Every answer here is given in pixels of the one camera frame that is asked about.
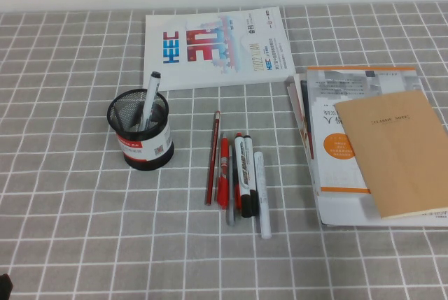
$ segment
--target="orange circle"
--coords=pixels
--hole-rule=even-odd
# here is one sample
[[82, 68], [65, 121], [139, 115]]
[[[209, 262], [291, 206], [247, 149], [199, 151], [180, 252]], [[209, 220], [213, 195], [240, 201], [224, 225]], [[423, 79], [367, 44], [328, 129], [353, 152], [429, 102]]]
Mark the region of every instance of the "orange circle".
[[323, 141], [323, 148], [332, 157], [347, 160], [355, 156], [346, 134], [331, 134]]

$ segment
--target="pen holder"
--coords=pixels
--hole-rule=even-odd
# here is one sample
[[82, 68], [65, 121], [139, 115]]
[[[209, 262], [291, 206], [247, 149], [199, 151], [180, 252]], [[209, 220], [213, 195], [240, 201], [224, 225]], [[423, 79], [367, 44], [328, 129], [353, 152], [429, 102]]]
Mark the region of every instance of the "pen holder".
[[167, 100], [157, 93], [151, 121], [139, 131], [146, 89], [122, 93], [107, 109], [107, 121], [115, 130], [125, 161], [140, 171], [152, 171], [165, 165], [174, 154], [168, 124]]

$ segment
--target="white book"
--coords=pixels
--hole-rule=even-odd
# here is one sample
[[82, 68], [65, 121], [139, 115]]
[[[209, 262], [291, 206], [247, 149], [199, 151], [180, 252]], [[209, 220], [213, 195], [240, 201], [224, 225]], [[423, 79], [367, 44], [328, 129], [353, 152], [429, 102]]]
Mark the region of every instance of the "white book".
[[[411, 80], [415, 80], [414, 72], [410, 75]], [[302, 137], [302, 142], [307, 153], [307, 161], [311, 174], [311, 183], [314, 191], [314, 200], [316, 207], [318, 208], [318, 216], [322, 223], [335, 226], [394, 226], [394, 227], [447, 227], [448, 226], [448, 213], [429, 213], [426, 215], [418, 215], [412, 217], [400, 217], [392, 220], [381, 219], [375, 201], [371, 194], [350, 194], [341, 192], [325, 192], [322, 194], [320, 186], [315, 180], [314, 173], [312, 171], [315, 166], [316, 160], [312, 159], [309, 150], [309, 139], [304, 138], [306, 136], [306, 112], [304, 110], [304, 100], [300, 81], [306, 81], [305, 74], [297, 74], [294, 76], [294, 85], [288, 86], [288, 93], [290, 95], [291, 103], [297, 125], [299, 127], [298, 133]], [[416, 84], [417, 88], [421, 87], [420, 81]], [[393, 83], [387, 86], [389, 90], [395, 89], [400, 91], [399, 83]]]
[[307, 89], [313, 170], [319, 193], [369, 194], [334, 105], [392, 92], [423, 91], [416, 71], [396, 67], [312, 67], [307, 71]]
[[276, 8], [192, 15], [147, 15], [143, 87], [160, 90], [285, 81], [295, 73]]

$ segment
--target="brown notebook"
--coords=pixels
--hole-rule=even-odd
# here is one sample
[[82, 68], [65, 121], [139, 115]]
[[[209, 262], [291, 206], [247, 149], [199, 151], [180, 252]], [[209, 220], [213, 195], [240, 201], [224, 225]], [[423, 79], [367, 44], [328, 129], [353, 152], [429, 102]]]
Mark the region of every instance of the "brown notebook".
[[382, 218], [448, 210], [448, 135], [422, 92], [335, 107]]

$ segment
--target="white pen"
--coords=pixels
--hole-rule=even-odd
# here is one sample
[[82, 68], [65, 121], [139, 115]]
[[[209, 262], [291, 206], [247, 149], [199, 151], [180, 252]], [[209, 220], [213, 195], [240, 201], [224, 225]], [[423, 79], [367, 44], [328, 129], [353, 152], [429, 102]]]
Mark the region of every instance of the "white pen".
[[269, 239], [271, 234], [271, 221], [269, 217], [269, 204], [267, 202], [265, 160], [263, 153], [255, 152], [253, 155], [255, 160], [255, 174], [257, 178], [258, 201], [260, 202], [260, 228], [261, 237]]
[[141, 114], [139, 131], [146, 130], [151, 121], [153, 114], [153, 104], [157, 98], [157, 92], [160, 84], [160, 73], [154, 71], [149, 78], [148, 89], [146, 90], [145, 105], [143, 106], [143, 113]]
[[252, 138], [246, 135], [244, 136], [244, 142], [246, 144], [246, 165], [247, 171], [249, 173], [249, 189], [251, 193], [252, 216], [258, 216], [258, 194], [255, 179], [255, 164], [253, 163]]
[[241, 134], [235, 138], [235, 154], [237, 157], [239, 195], [241, 197], [241, 216], [252, 217], [251, 191], [249, 190], [249, 173], [246, 166], [246, 144]]

